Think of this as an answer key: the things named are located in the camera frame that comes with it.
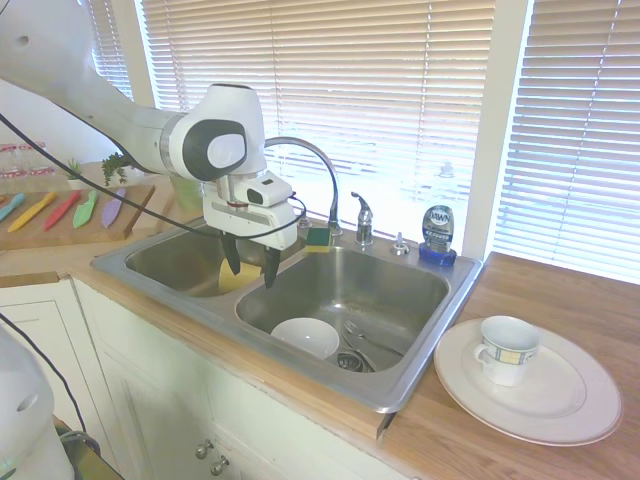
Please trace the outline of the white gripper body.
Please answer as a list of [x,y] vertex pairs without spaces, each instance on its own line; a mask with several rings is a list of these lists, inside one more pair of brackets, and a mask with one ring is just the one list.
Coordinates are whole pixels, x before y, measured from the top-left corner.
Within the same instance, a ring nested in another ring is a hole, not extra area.
[[291,185],[276,175],[227,175],[203,184],[204,219],[237,238],[285,250],[297,239],[292,194]]

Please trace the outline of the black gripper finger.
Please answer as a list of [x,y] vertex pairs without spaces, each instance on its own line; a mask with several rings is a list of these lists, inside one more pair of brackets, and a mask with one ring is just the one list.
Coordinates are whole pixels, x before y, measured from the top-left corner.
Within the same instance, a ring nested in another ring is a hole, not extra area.
[[264,284],[270,289],[277,277],[281,260],[281,251],[275,248],[265,248]]
[[241,260],[236,245],[236,237],[228,232],[221,233],[221,243],[231,272],[237,275],[241,271]]

